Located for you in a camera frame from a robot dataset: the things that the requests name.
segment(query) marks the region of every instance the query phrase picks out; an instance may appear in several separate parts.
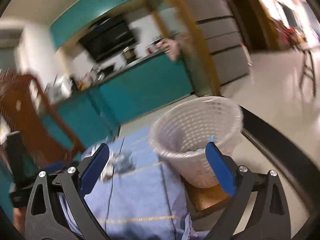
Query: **silver bolt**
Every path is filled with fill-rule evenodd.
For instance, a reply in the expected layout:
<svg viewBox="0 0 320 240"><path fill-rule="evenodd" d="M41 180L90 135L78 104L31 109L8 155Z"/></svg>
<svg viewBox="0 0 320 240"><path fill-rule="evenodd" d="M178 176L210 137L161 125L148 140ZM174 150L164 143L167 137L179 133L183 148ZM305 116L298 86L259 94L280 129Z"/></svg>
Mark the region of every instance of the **silver bolt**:
<svg viewBox="0 0 320 240"><path fill-rule="evenodd" d="M75 168L75 167L70 167L70 168L68 169L68 173L69 173L69 174L75 173L75 171L76 171L76 168Z"/></svg>
<svg viewBox="0 0 320 240"><path fill-rule="evenodd" d="M270 171L270 175L275 177L275 176L278 175L278 173L276 171L274 171L274 170L271 170Z"/></svg>
<svg viewBox="0 0 320 240"><path fill-rule="evenodd" d="M43 178L45 176L45 171L41 171L40 173L39 173L39 177L40 178Z"/></svg>
<svg viewBox="0 0 320 240"><path fill-rule="evenodd" d="M239 167L239 171L240 172L247 172L248 168L246 166L242 165L242 166Z"/></svg>

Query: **hand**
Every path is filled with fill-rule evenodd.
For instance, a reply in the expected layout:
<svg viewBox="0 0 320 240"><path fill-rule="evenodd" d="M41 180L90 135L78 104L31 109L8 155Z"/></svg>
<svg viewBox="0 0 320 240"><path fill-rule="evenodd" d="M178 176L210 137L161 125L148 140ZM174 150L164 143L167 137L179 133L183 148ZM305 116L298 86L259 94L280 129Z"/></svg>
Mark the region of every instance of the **hand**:
<svg viewBox="0 0 320 240"><path fill-rule="evenodd" d="M27 207L13 208L13 225L23 235L26 223Z"/></svg>

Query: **basket rim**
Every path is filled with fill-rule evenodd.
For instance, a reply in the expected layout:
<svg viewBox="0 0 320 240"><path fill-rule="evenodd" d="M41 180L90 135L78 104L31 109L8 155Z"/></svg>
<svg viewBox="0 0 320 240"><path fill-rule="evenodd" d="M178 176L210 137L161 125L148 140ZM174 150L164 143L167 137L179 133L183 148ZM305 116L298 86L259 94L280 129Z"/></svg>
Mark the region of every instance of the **basket rim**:
<svg viewBox="0 0 320 240"><path fill-rule="evenodd" d="M161 122L162 119L167 118L172 112L174 112L177 108L181 108L184 105L190 104L191 102L195 102L195 101L200 101L200 102L208 102L208 101L227 101L230 105L233 105L233 110L238 113L239 118L235 119L231 128L230 133L228 133L223 140L221 140L220 142L216 143L216 146L219 147L222 144L225 144L227 141L229 141L231 138L233 138L234 134L239 132L239 128L242 127L242 120L243 120L243 113L241 111L240 106L234 102L233 100L231 100L230 98L225 98L225 97L217 97L217 96L205 96L205 97L199 97L199 98L195 98L192 99L190 101L181 103L175 107L173 107L172 109L166 111L164 114L162 114L151 126L151 129L149 131L149 144L152 146L153 150L155 150L160 156L166 158L167 155L163 155L161 152L163 151L168 151L165 150L162 145L156 141L155 138L155 133L157 131L157 128ZM174 155L175 158L188 158L188 157L195 157L198 155L203 154L203 151L188 151L188 152L173 152L170 151L170 155Z"/></svg>

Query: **dark door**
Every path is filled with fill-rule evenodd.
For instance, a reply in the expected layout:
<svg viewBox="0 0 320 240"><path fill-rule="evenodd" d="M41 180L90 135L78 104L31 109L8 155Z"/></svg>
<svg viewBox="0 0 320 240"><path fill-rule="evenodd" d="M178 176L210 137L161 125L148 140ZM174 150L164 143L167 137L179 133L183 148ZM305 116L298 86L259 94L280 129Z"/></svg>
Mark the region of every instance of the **dark door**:
<svg viewBox="0 0 320 240"><path fill-rule="evenodd" d="M250 39L252 50L266 50L267 43L249 0L233 0Z"/></svg>

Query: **upper cabinet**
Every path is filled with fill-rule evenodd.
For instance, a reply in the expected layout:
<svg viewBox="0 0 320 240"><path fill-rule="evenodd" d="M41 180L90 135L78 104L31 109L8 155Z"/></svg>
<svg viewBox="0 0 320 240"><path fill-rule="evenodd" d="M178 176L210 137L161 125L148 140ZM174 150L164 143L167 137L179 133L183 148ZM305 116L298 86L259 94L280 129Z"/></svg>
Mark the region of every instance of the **upper cabinet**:
<svg viewBox="0 0 320 240"><path fill-rule="evenodd" d="M79 0L50 26L56 48L59 48L82 27L112 8L130 0Z"/></svg>

